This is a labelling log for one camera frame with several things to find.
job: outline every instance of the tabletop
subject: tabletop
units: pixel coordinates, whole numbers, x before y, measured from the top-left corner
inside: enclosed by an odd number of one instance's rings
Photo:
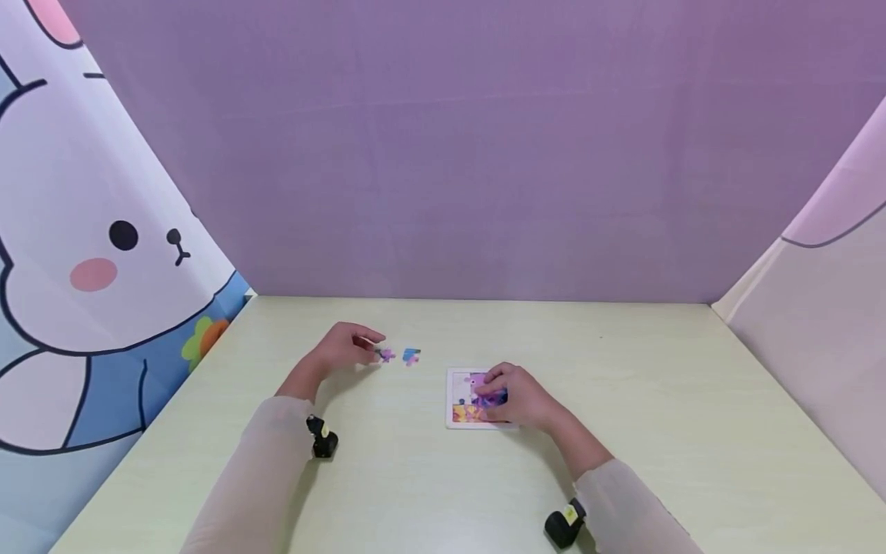
[[[527,368],[706,554],[852,554],[886,504],[705,306],[256,297],[62,536],[56,554],[176,552],[259,403],[336,321],[420,361],[324,385],[340,438],[293,499],[290,552],[553,552],[571,496],[530,431],[446,429],[447,368]],[[583,532],[575,551],[593,552]]]

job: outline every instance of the bunny eye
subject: bunny eye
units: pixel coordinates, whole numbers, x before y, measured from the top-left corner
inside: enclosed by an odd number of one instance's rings
[[[138,244],[138,231],[132,223],[120,220],[111,223],[108,238],[116,248],[124,251],[132,250]]]

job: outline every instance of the pink cheek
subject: pink cheek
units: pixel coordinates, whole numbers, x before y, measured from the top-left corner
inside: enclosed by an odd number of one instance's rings
[[[116,278],[117,266],[107,258],[84,260],[71,269],[71,286],[85,293],[100,291]]]
[[[80,35],[71,25],[58,0],[27,0],[35,17],[46,32],[62,44],[72,45],[80,41]]]

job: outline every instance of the purple wall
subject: purple wall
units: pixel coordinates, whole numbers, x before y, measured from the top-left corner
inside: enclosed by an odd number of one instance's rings
[[[882,0],[63,4],[267,294],[716,300],[886,93]]]

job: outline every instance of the sleeve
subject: sleeve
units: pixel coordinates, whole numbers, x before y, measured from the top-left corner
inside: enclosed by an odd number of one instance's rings
[[[311,402],[264,401],[215,482],[182,554],[273,554],[295,487],[312,456]]]
[[[601,554],[703,554],[626,464],[610,460],[575,483]]]

